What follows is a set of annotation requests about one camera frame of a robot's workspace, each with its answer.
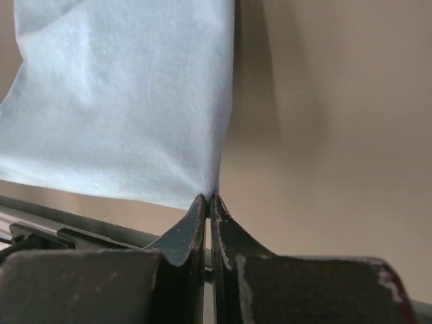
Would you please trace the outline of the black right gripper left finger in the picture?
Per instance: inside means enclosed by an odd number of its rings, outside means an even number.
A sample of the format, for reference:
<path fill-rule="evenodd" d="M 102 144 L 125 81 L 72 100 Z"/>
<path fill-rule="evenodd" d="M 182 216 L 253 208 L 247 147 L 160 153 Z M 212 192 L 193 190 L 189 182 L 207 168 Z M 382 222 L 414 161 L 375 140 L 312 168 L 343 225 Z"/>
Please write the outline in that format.
<path fill-rule="evenodd" d="M 1 262 L 2 323 L 202 323 L 206 200 L 161 236 L 1 198 L 1 241 L 11 224 L 66 228 L 135 249 L 25 250 Z"/>

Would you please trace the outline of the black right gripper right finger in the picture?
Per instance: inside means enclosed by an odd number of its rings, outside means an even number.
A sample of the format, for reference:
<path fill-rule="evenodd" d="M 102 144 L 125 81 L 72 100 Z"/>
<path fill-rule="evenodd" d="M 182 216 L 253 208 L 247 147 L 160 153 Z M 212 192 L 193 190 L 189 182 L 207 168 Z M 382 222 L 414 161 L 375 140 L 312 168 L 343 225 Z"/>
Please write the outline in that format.
<path fill-rule="evenodd" d="M 211 198 L 217 323 L 416 323 L 401 279 L 382 259 L 279 256 Z"/>

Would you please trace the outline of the light blue t-shirt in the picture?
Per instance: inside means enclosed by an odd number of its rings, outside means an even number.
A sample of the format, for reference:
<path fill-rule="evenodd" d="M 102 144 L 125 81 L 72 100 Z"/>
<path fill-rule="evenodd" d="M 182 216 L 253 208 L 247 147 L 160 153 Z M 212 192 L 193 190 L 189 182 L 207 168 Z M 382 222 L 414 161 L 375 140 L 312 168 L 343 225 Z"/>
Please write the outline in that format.
<path fill-rule="evenodd" d="M 233 1 L 16 1 L 1 179 L 187 209 L 219 191 Z"/>

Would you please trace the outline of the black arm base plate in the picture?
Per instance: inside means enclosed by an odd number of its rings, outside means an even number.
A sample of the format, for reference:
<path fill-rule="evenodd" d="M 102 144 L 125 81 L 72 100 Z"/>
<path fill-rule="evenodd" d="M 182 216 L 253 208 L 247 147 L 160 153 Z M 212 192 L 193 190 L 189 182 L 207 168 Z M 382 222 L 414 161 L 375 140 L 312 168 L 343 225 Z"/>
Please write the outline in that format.
<path fill-rule="evenodd" d="M 66 228 L 51 234 L 41 229 L 14 223 L 10 225 L 9 229 L 11 239 L 8 242 L 11 245 L 1 250 L 1 262 L 13 253 L 25 250 L 139 249 L 139 247 L 110 242 Z"/>

